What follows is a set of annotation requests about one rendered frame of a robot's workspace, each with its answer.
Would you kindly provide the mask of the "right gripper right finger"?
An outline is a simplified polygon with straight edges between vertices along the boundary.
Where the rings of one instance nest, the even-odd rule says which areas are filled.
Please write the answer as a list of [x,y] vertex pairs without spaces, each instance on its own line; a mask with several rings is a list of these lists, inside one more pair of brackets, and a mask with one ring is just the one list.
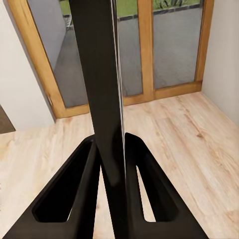
[[[144,219],[138,166],[156,222]],[[209,239],[143,140],[125,133],[128,239]]]

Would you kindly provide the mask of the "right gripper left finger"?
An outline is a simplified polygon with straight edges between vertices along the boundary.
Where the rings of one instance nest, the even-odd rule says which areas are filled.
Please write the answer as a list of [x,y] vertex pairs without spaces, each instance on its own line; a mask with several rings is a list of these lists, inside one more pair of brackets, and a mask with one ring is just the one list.
[[100,168],[93,134],[80,143],[2,239],[93,239]]

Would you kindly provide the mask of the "poster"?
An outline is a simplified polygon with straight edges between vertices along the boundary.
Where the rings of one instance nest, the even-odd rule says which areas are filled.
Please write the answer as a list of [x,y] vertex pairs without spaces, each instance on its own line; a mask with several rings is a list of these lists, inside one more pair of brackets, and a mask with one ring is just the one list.
[[69,0],[115,239],[128,239],[116,0]]

